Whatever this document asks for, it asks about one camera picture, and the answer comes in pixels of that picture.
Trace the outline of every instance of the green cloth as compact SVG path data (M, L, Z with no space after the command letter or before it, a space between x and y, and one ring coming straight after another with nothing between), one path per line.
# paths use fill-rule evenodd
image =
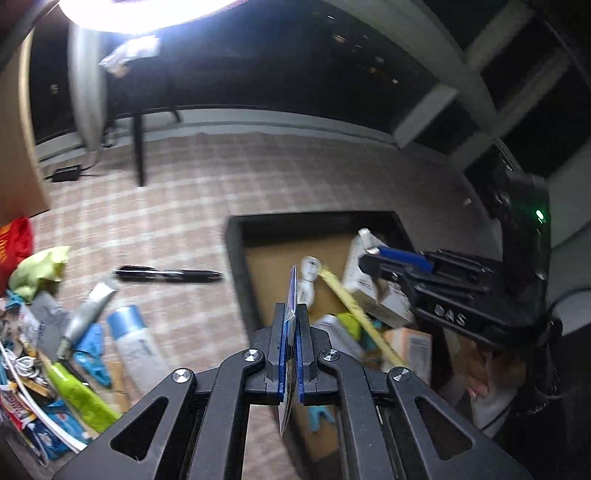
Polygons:
M52 247L37 252L20 262L8 279L8 288L27 303L33 301L38 290L61 281L70 247Z

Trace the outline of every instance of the red bag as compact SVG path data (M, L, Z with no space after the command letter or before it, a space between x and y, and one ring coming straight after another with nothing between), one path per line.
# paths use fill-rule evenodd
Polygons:
M32 254L33 230L28 218L17 218L0 228L0 295L18 264Z

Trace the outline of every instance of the charger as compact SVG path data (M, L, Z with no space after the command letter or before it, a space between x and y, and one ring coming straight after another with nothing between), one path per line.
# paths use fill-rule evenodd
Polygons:
M51 181L57 183L59 181L76 181L82 175L82 165L72 165L71 167L58 168L53 172Z

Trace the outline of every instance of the tape measure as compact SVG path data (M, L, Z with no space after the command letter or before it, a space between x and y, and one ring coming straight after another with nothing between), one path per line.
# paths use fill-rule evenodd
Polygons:
M398 354L392 350L392 347L388 344L382 334L379 333L372 325L371 321L363 311L363 309L357 303L357 300L345 290L341 285L339 279L326 267L320 267L318 276L326 282L330 289L336 294L343 305L351 312L363 329L368 333L371 339L375 342L382 354L388 361L395 367L406 367L406 363L398 356Z

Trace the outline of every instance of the pen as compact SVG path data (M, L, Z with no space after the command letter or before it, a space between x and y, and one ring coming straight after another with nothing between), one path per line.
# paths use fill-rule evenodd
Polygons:
M211 283L219 281L223 275L210 270L159 270L152 267L124 265L113 270L115 276L122 281L155 281L181 283Z

